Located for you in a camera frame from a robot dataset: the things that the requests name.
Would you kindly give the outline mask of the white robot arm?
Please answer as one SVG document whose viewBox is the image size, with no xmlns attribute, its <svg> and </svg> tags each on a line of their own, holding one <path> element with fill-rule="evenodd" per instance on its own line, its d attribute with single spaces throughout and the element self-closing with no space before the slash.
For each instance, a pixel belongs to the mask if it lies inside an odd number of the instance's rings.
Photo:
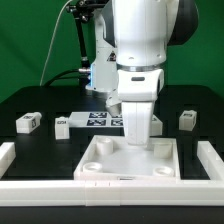
<svg viewBox="0 0 224 224">
<path fill-rule="evenodd" d="M 164 85 L 167 48 L 198 27 L 195 0 L 86 0 L 93 15 L 96 58 L 86 90 L 123 118 L 130 145 L 149 142 L 154 104 Z"/>
</svg>

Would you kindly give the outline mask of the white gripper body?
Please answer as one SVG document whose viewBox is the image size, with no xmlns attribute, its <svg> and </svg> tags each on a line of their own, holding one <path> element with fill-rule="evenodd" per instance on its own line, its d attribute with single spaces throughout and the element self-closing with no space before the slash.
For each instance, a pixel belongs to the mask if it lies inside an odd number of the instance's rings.
<svg viewBox="0 0 224 224">
<path fill-rule="evenodd" d="M 118 98 L 124 134 L 128 144 L 146 146 L 149 142 L 155 101 L 164 84 L 164 71 L 118 71 Z"/>
</svg>

